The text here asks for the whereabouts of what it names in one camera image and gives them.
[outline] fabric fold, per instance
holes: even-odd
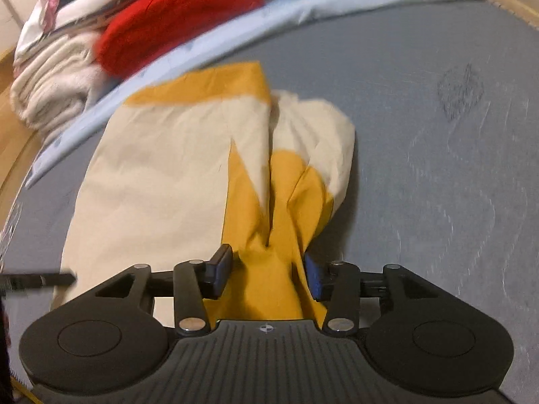
[[[339,207],[355,142],[349,119],[322,100],[271,93],[257,62],[195,71],[134,94],[88,166],[62,267],[68,299],[138,262],[152,271],[209,260],[222,243],[235,262],[222,318],[323,320],[303,254]],[[154,317],[173,326],[170,299]]]

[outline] red sweater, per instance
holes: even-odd
[[[263,0],[138,0],[95,45],[112,76],[128,78],[180,44],[263,5]]]

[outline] wooden floor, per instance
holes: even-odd
[[[9,87],[13,54],[0,57],[0,229],[21,183],[41,148],[39,137],[12,112]]]

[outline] bed sheet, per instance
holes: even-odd
[[[401,263],[497,318],[515,344],[502,390],[522,403],[539,402],[538,47],[509,13],[453,2],[321,21],[223,60],[260,60],[272,87],[325,98],[356,126],[346,200],[312,253]],[[8,268],[58,268],[99,137],[21,194]],[[13,357],[50,299],[10,302]]]
[[[455,0],[273,0],[196,39],[180,45],[105,96],[85,111],[40,154],[33,163],[26,187],[31,187],[62,157],[105,126],[115,109],[131,94],[147,86],[174,79],[272,34],[315,20],[400,4]]]

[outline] circular pad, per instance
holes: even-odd
[[[436,298],[414,299],[382,315],[367,333],[366,348],[389,380],[438,397],[498,387],[513,360],[503,326],[464,303]]]
[[[458,357],[475,345],[475,336],[465,326],[450,321],[425,322],[413,331],[413,342],[427,354]]]
[[[153,372],[168,350],[165,328],[121,298],[74,300],[35,321],[21,338],[34,383],[77,395],[122,389]]]
[[[60,332],[58,344],[74,356],[95,357],[113,350],[121,339],[122,332],[116,325],[104,321],[80,321]]]

